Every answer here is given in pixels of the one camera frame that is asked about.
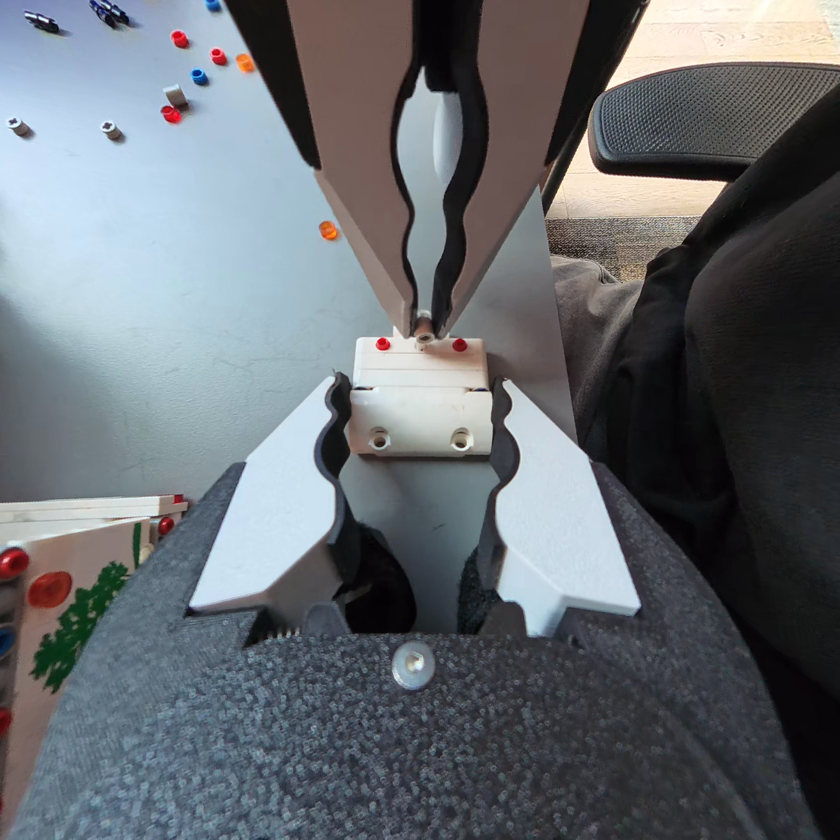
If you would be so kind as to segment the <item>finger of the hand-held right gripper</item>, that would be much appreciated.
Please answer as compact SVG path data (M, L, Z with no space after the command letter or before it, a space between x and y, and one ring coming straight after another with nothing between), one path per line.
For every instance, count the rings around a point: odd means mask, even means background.
M414 207L396 135L418 75L411 1L288 3L320 162L316 179L392 323L414 323Z
M589 3L455 7L450 60L462 139L444 194L435 330L448 330L459 318L538 184Z

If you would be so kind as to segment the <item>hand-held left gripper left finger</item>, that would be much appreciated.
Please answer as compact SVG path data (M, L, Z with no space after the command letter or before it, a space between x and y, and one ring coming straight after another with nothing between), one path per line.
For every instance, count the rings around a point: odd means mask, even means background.
M350 380L321 382L246 460L190 601L196 613L265 607L284 628L353 581Z

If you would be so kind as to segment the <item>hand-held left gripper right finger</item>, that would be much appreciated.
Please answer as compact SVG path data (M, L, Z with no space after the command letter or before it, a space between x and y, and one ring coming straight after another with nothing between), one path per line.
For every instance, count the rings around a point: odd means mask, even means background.
M569 608L634 616L639 597L591 461L512 381L497 378L490 465L498 484L478 546L485 590L551 637Z

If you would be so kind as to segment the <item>white lego block assembly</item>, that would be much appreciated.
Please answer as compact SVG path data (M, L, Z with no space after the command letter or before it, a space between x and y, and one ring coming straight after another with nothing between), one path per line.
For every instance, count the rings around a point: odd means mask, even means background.
M355 345L350 451L381 457L488 456L492 394L485 342L420 347L398 334Z

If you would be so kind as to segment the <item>white lego container tree print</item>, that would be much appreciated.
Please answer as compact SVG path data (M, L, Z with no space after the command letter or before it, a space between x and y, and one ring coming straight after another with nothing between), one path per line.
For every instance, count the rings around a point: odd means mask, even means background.
M14 821L61 687L183 495L1 504L1 811Z

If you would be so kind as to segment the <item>grey patterned rug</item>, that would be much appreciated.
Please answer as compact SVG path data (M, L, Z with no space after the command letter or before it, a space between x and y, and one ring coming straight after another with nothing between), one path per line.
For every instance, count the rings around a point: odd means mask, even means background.
M617 280L642 280L648 263L663 250L680 245L698 216L577 217L545 220L549 252L588 259Z

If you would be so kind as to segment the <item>person's grey trousers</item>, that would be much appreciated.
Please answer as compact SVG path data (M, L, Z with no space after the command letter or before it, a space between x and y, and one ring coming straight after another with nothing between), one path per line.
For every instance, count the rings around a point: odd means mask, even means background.
M550 260L574 423L582 445L644 282L617 280L589 259L552 255Z

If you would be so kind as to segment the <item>person's black jacket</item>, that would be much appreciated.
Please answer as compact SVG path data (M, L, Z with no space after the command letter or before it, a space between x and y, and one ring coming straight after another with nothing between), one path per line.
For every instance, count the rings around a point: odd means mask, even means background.
M595 457L759 646L785 727L838 749L838 88L647 268Z

